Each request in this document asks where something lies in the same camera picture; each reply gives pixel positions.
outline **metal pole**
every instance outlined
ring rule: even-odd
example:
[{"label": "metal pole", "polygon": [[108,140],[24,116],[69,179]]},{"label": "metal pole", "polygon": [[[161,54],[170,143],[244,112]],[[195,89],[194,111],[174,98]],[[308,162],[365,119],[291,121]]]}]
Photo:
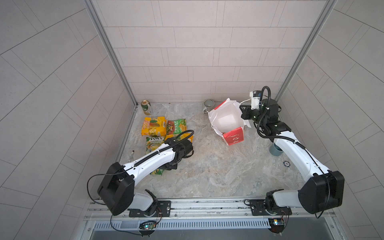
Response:
[{"label": "metal pole", "polygon": [[293,76],[295,75],[297,69],[299,68],[300,64],[302,63],[304,57],[307,55],[309,49],[311,48],[314,40],[316,39],[317,35],[319,34],[321,28],[323,27],[325,21],[327,20],[328,16],[330,15],[331,11],[333,10],[333,6],[337,0],[328,0],[323,10],[321,11],[319,17],[316,20],[316,23],[314,24],[307,40],[305,41],[303,47],[301,48],[299,55],[297,56],[295,62],[293,63],[290,71],[287,74],[287,77],[285,78],[283,84],[281,85],[281,88],[279,92],[276,95],[276,101],[279,101],[281,96],[283,95],[284,91],[287,89],[289,83],[291,82]]}]

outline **green snack bag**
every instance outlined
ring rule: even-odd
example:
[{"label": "green snack bag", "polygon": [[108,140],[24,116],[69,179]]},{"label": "green snack bag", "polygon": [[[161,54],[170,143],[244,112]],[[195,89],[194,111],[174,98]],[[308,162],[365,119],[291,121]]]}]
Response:
[{"label": "green snack bag", "polygon": [[168,120],[167,122],[167,135],[179,134],[187,130],[187,123],[184,119]]}]

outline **yellow snack bag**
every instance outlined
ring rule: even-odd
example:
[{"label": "yellow snack bag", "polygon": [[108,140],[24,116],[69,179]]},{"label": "yellow snack bag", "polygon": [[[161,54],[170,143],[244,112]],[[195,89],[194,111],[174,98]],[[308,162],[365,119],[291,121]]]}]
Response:
[{"label": "yellow snack bag", "polygon": [[[189,134],[190,134],[189,132],[184,133],[183,135],[181,135],[181,136],[178,138],[178,140],[181,140],[181,139],[183,139],[183,138],[188,137]],[[178,135],[178,134],[169,134],[169,135],[166,136],[165,140],[167,140],[167,139],[170,138],[170,137],[177,137],[177,135]],[[188,140],[189,140],[190,142],[192,142],[192,140],[193,140],[193,136],[191,136]]]},{"label": "yellow snack bag", "polygon": [[145,118],[141,135],[149,135],[152,137],[166,136],[167,135],[167,120],[165,117]]}]

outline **ventilation grille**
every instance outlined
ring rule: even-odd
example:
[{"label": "ventilation grille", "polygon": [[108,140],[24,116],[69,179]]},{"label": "ventilation grille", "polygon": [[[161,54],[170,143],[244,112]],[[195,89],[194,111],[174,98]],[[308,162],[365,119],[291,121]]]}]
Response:
[{"label": "ventilation grille", "polygon": [[[137,220],[112,221],[113,227],[119,230],[137,230]],[[157,225],[157,230],[187,230],[187,229],[239,229],[239,228],[271,228],[267,218],[223,218],[223,219],[163,219]],[[109,221],[96,221],[95,230],[113,230]]]}]

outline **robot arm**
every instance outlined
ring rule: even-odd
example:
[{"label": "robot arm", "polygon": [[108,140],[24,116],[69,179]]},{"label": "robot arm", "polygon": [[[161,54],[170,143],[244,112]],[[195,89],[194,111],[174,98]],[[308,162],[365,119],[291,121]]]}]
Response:
[{"label": "robot arm", "polygon": [[[262,99],[264,89],[268,99]],[[276,144],[295,164],[305,185],[300,190],[275,190],[267,193],[265,206],[270,213],[280,207],[303,207],[317,213],[341,205],[344,177],[321,164],[296,138],[291,129],[278,120],[280,106],[270,98],[269,87],[250,92],[251,105],[241,105],[243,119],[252,119],[258,134]]]},{"label": "robot arm", "polygon": [[[189,136],[178,140],[183,133]],[[113,215],[119,215],[126,209],[139,209],[145,215],[151,216],[157,208],[158,200],[149,190],[137,192],[135,186],[148,174],[160,168],[165,170],[177,169],[177,163],[182,158],[193,154],[193,146],[188,138],[193,130],[187,130],[177,137],[165,141],[156,151],[124,165],[116,162],[105,174],[98,194]]]}]

